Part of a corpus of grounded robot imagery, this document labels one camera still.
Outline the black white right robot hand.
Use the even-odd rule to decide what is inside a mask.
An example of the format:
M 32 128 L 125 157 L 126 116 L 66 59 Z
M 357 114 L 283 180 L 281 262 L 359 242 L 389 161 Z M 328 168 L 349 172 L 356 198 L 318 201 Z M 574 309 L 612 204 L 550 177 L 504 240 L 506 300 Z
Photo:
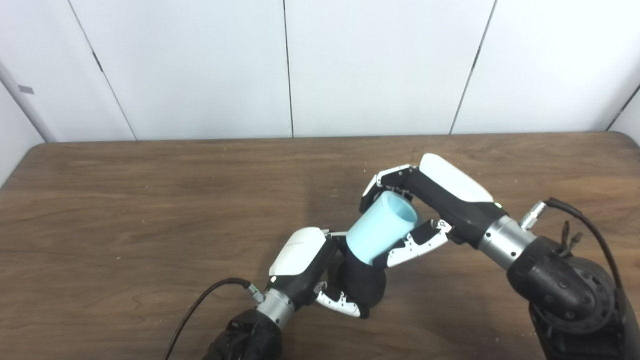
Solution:
M 480 250 L 490 228 L 506 216 L 482 185 L 434 153 L 423 155 L 418 166 L 405 164 L 376 174 L 362 194 L 361 214 L 383 195 L 398 195 L 408 204 L 418 199 L 438 219 L 419 222 L 373 255 L 370 264 L 379 269 L 404 264 L 449 241 Z

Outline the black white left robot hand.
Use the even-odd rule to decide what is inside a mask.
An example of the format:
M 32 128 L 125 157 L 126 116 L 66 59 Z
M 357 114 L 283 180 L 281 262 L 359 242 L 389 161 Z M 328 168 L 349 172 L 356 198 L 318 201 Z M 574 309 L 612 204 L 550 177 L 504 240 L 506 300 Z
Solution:
M 258 312 L 281 329 L 295 312 L 315 302 L 349 317 L 368 319 L 366 306 L 322 280 L 338 251 L 345 248 L 346 232 L 317 227 L 295 231 L 269 269 L 265 300 L 258 305 Z

